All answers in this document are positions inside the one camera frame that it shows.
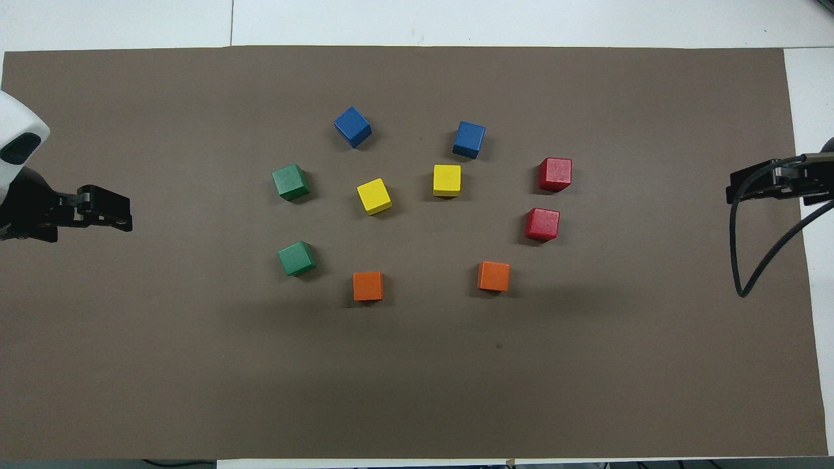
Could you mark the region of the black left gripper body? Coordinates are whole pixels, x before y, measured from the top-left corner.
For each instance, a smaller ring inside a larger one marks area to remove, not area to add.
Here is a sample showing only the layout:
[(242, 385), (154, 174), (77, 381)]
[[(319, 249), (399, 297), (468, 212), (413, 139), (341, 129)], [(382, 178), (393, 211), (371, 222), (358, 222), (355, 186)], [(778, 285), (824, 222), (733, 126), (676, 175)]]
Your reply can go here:
[(1, 240), (35, 238), (59, 240), (59, 227), (80, 226), (75, 220), (74, 195), (60, 193), (33, 169), (23, 168), (9, 184), (1, 208)]

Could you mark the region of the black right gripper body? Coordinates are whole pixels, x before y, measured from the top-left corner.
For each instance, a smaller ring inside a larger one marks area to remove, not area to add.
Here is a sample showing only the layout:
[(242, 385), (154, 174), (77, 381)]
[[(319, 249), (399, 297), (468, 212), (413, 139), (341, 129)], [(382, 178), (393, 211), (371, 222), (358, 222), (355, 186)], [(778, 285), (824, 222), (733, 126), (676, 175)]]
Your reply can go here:
[(784, 164), (779, 172), (784, 178), (779, 199), (799, 198), (804, 206), (832, 200), (833, 152), (801, 154), (796, 162)]

